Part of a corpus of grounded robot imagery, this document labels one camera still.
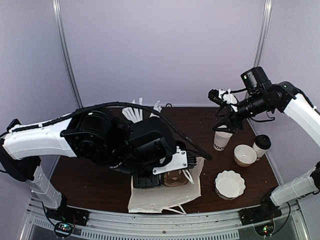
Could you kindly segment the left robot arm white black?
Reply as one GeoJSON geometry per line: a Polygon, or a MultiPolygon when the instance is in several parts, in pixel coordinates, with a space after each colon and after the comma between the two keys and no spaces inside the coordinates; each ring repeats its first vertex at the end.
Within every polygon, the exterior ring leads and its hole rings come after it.
{"type": "Polygon", "coordinates": [[[64,194],[56,190],[41,167],[42,156],[91,160],[95,165],[139,177],[169,164],[177,152],[173,134],[154,115],[133,122],[106,107],[77,110],[54,120],[22,125],[14,119],[0,136],[0,162],[14,179],[32,192],[61,222],[72,218],[64,194]]]}

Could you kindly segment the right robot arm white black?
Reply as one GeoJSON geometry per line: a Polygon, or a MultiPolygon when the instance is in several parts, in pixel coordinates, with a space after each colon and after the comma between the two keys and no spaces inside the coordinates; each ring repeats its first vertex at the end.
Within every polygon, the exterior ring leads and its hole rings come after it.
{"type": "MultiPolygon", "coordinates": [[[[320,113],[305,93],[288,81],[271,83],[262,67],[253,67],[241,74],[248,98],[233,102],[234,90],[212,89],[210,101],[218,104],[215,116],[219,121],[212,127],[214,132],[235,134],[243,129],[243,121],[258,114],[279,111],[294,120],[316,144],[320,143],[320,113]]],[[[268,220],[279,206],[292,200],[320,192],[320,165],[316,164],[307,173],[270,190],[260,201],[256,210],[259,220],[268,220]]]]}

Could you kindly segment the brown paper bag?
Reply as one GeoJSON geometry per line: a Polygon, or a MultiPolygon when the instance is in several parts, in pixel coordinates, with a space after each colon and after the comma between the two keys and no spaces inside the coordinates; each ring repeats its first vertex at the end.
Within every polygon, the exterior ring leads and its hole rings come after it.
{"type": "Polygon", "coordinates": [[[131,196],[128,202],[129,213],[160,214],[163,210],[186,215],[183,205],[201,196],[200,175],[205,159],[197,157],[197,165],[189,170],[193,183],[189,181],[182,186],[155,188],[131,188],[131,196]]]}

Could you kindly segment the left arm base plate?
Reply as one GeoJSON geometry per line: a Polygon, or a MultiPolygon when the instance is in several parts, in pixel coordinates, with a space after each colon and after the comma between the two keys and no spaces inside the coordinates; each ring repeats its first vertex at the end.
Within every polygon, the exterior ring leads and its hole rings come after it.
{"type": "Polygon", "coordinates": [[[50,219],[85,227],[89,220],[90,212],[88,210],[68,206],[63,214],[59,213],[58,210],[49,208],[46,209],[46,214],[50,219]]]}

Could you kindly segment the black plastic cup lid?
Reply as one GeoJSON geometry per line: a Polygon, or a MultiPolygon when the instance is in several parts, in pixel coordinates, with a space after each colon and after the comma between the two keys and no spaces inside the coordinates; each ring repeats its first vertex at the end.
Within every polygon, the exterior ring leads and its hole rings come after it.
{"type": "Polygon", "coordinates": [[[262,150],[268,150],[272,145],[270,138],[265,134],[257,135],[254,139],[254,143],[262,150]]]}

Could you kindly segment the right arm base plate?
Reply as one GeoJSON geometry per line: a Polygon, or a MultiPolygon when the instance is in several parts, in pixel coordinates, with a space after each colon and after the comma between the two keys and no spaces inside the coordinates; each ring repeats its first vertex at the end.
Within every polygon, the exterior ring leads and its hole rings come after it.
{"type": "Polygon", "coordinates": [[[238,211],[238,214],[241,224],[246,226],[264,221],[270,221],[273,218],[280,217],[282,212],[278,207],[272,207],[271,209],[268,209],[258,205],[254,207],[243,208],[238,211]]]}

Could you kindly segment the white paper coffee cup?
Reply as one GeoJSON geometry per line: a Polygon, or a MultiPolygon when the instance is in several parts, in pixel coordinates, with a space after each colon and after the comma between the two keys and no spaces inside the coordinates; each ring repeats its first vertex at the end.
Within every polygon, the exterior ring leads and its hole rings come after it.
{"type": "Polygon", "coordinates": [[[253,143],[253,146],[252,146],[253,150],[256,152],[256,160],[260,160],[262,158],[262,156],[266,153],[267,150],[263,150],[263,149],[260,149],[256,146],[255,143],[253,143]]]}

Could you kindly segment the cardboard cup carrier tray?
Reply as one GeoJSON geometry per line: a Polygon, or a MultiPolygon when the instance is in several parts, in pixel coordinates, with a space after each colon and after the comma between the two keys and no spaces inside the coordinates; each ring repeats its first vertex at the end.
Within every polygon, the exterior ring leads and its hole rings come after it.
{"type": "Polygon", "coordinates": [[[181,187],[188,182],[188,179],[181,170],[169,171],[164,174],[164,185],[169,188],[181,187]]]}

